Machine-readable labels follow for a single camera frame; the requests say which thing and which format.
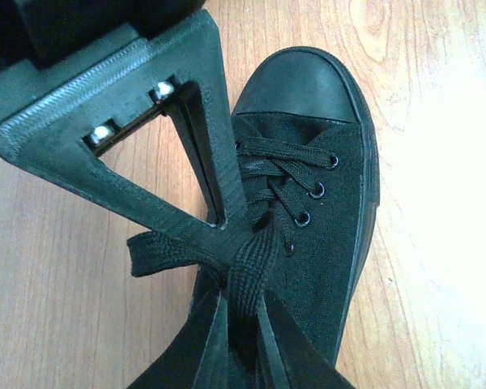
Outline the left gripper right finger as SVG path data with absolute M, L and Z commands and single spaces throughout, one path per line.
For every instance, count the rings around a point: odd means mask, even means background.
M 258 388 L 351 388 L 312 345 L 284 302 L 265 293 L 258 310 Z

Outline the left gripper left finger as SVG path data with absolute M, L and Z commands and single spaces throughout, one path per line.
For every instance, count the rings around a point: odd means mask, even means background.
M 173 342 L 131 388 L 226 388 L 228 386 L 228 304 L 211 289 Z

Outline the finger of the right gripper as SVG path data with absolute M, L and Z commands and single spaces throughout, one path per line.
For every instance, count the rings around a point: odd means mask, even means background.
M 220 186 L 216 178 L 203 103 L 172 98 L 163 113 L 173 121 L 182 146 L 207 205 L 207 223 L 220 227 L 225 222 Z

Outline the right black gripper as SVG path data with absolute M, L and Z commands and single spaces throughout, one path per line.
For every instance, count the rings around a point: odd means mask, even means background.
M 0 157 L 140 225 L 229 259 L 251 228 L 219 29 L 202 7 L 201 1 L 0 1 Z M 148 40 L 131 26 L 145 37 L 160 34 Z M 167 115 L 163 110 L 172 98 L 194 97 L 205 110 L 224 207 L 220 227 L 174 207 L 101 160 L 141 126 Z

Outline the black sneaker one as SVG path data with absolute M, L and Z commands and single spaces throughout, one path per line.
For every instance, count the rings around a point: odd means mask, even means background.
M 198 266 L 189 316 L 211 289 L 221 291 L 228 304 L 226 388 L 258 388 L 258 310 L 265 293 L 284 302 L 335 367 L 379 204 L 377 144 L 348 69 L 310 47 L 267 58 L 231 120 L 249 238 L 229 259 L 160 231 L 127 245 L 135 277 Z

